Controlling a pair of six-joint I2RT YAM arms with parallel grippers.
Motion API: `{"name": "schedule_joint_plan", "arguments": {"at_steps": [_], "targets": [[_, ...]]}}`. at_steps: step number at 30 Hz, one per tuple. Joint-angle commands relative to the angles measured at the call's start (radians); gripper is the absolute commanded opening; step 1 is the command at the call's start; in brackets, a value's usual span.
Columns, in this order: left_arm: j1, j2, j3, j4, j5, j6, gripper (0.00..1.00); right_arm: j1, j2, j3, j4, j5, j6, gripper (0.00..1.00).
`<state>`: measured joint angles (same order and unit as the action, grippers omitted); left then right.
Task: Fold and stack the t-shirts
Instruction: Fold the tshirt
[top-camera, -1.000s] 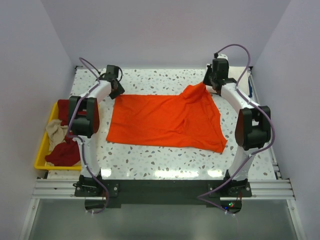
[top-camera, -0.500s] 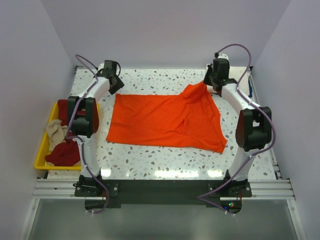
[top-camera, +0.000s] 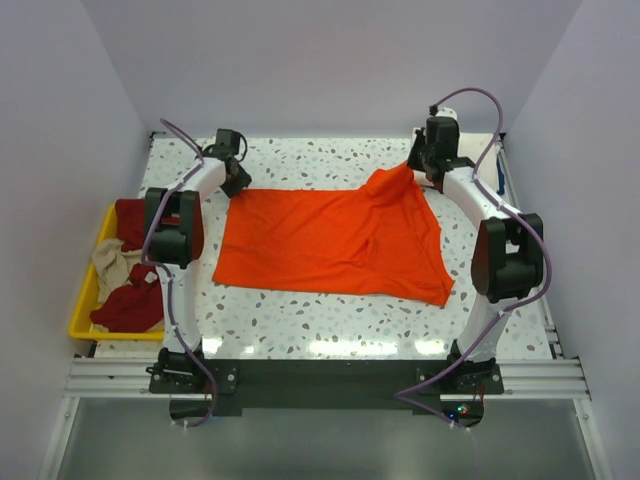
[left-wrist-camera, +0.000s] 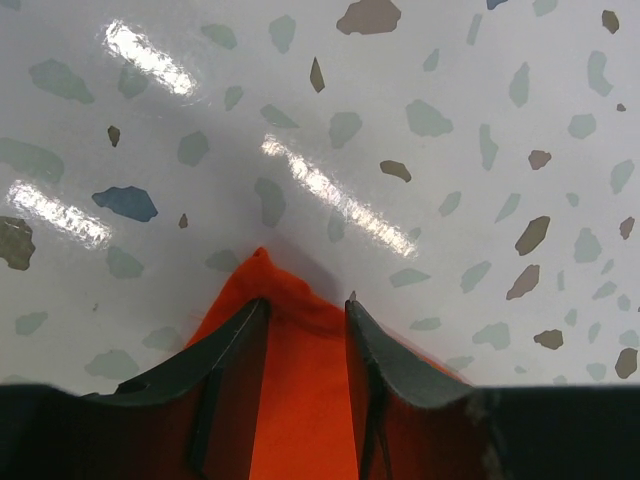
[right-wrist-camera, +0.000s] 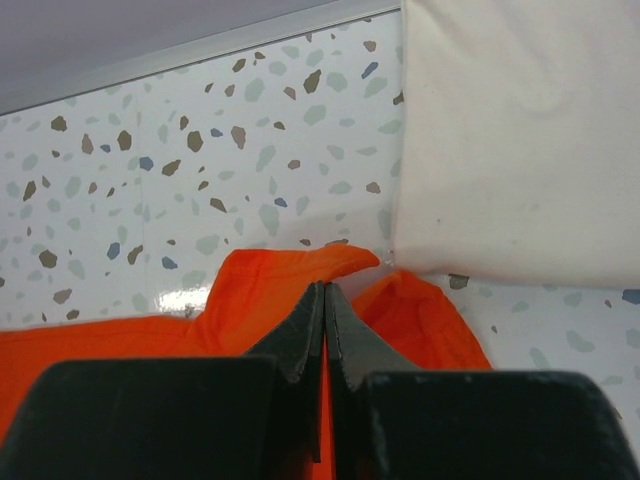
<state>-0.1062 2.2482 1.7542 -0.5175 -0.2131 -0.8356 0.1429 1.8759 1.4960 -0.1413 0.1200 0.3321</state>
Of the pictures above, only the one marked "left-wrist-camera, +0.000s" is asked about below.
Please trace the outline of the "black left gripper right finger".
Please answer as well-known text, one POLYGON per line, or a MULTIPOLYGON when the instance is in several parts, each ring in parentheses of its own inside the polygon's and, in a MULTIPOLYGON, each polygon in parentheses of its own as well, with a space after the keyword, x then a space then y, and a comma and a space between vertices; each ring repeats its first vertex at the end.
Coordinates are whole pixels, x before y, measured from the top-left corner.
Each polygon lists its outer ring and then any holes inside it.
POLYGON ((362 479, 635 479, 635 386, 474 387, 345 305, 362 479))

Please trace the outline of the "orange t-shirt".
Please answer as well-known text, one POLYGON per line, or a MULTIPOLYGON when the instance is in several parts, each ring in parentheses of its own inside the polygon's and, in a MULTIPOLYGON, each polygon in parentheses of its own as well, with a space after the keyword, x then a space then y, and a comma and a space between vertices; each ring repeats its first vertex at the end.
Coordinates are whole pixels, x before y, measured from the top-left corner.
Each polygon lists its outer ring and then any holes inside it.
POLYGON ((257 249, 232 273, 190 339, 254 298, 271 307, 253 479, 482 479, 482 444, 461 406, 422 414, 399 399, 366 431, 373 389, 343 309, 257 249))

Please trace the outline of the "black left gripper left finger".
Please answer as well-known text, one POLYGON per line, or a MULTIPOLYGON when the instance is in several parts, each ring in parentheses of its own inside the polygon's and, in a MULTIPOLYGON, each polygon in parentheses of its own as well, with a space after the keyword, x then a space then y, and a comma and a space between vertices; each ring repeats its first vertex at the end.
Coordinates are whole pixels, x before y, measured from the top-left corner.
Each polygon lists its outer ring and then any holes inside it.
POLYGON ((252 300, 112 394, 2 386, 2 478, 248 478, 269 317, 252 300))

